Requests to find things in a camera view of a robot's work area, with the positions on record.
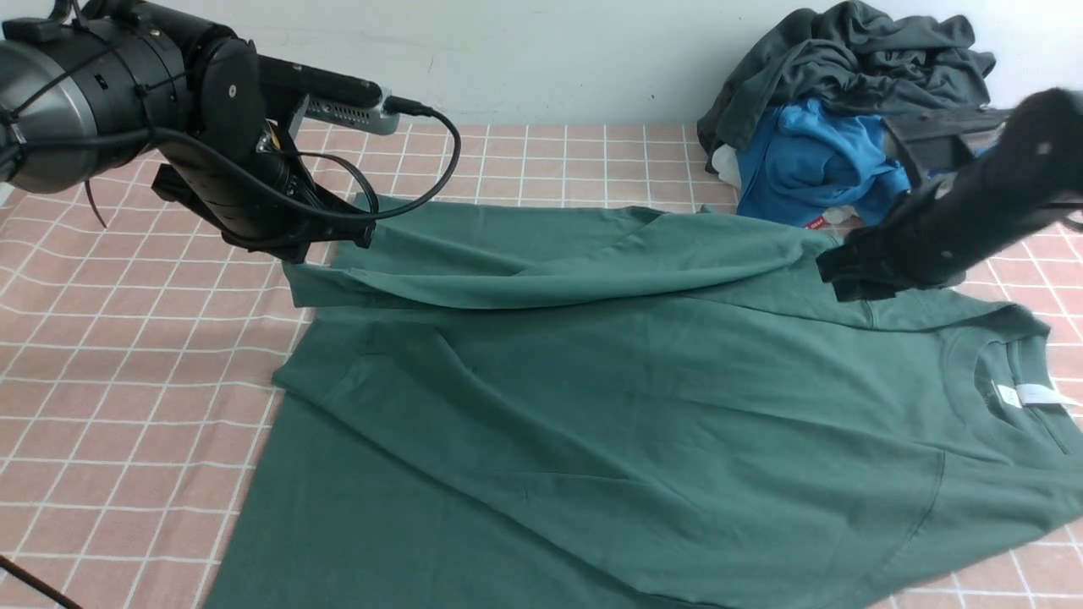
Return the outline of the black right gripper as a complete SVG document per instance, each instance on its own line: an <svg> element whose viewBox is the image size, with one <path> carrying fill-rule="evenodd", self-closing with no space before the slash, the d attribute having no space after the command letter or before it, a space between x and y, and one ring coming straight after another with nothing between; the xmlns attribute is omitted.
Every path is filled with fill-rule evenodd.
<svg viewBox="0 0 1083 609"><path fill-rule="evenodd" d="M815 259L841 302L947 288L1058 220L1058 151L997 144L922 185L896 211Z"/></svg>

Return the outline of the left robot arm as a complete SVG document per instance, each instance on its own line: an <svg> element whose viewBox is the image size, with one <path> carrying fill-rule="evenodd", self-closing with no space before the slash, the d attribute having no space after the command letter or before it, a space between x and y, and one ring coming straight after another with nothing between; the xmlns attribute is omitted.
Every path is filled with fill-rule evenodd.
<svg viewBox="0 0 1083 609"><path fill-rule="evenodd" d="M157 151L162 200L229 245L299 263L371 242L371 215L318 185L303 120L394 134L381 85L271 59L227 26L146 1L58 1L3 22L3 183L57 194Z"/></svg>

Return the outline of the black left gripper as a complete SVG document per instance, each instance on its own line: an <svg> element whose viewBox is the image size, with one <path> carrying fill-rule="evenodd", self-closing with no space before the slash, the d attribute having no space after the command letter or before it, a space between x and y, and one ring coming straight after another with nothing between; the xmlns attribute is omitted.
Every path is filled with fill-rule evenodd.
<svg viewBox="0 0 1083 609"><path fill-rule="evenodd" d="M190 124L181 134L157 135L167 163L154 192L214 225L229 245L289 263L316 243L371 245L369 211L318 185L295 145L315 107L308 74L236 38L197 52Z"/></svg>

